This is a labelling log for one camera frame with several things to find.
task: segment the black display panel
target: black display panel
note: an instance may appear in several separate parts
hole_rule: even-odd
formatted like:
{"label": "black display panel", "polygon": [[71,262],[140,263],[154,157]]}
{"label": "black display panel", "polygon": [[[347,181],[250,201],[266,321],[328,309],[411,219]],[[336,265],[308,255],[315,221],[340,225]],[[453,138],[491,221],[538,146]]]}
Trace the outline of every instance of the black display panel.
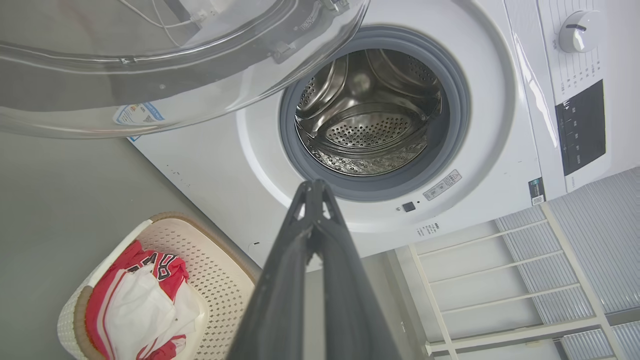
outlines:
{"label": "black display panel", "polygon": [[556,106],[564,176],[607,151],[602,80]]}

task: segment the stainless steel drum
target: stainless steel drum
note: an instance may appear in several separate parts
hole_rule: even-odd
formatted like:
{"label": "stainless steel drum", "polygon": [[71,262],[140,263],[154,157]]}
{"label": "stainless steel drum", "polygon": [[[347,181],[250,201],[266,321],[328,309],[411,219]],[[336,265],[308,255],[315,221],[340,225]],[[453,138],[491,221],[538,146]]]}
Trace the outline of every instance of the stainless steel drum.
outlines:
{"label": "stainless steel drum", "polygon": [[424,97],[440,91],[438,78],[413,56],[393,50],[370,49],[367,58],[378,79],[401,94]]}
{"label": "stainless steel drum", "polygon": [[[429,120],[440,111],[437,79],[420,85],[401,78],[392,84],[393,75],[379,76],[382,66],[376,71],[372,63],[380,58],[374,55],[371,61],[369,52],[351,53],[322,68],[296,109],[298,135],[307,151],[324,166],[351,176],[382,175],[409,163],[427,147]],[[392,58],[393,69],[417,61],[407,55],[382,58]]]}

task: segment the small black button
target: small black button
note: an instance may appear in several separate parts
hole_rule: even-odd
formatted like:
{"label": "small black button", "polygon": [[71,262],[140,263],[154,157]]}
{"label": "small black button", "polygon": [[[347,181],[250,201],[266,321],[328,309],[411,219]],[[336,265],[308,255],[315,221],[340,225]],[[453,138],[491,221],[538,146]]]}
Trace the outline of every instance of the small black button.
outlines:
{"label": "small black button", "polygon": [[415,205],[413,205],[412,202],[407,202],[406,204],[403,204],[402,207],[407,213],[411,210],[415,210]]}

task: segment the door glass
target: door glass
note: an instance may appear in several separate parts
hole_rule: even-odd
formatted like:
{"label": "door glass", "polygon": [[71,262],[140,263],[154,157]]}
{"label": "door glass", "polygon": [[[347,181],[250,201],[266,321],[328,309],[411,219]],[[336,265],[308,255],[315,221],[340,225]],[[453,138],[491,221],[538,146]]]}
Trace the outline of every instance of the door glass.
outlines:
{"label": "door glass", "polygon": [[219,117],[326,61],[368,1],[0,2],[0,130],[100,138]]}

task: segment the control panel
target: control panel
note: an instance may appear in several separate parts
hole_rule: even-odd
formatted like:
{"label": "control panel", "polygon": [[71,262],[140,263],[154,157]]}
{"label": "control panel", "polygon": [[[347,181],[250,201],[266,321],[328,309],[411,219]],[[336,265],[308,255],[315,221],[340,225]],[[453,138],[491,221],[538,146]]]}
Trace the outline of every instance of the control panel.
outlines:
{"label": "control panel", "polygon": [[538,0],[568,176],[606,152],[604,0]]}

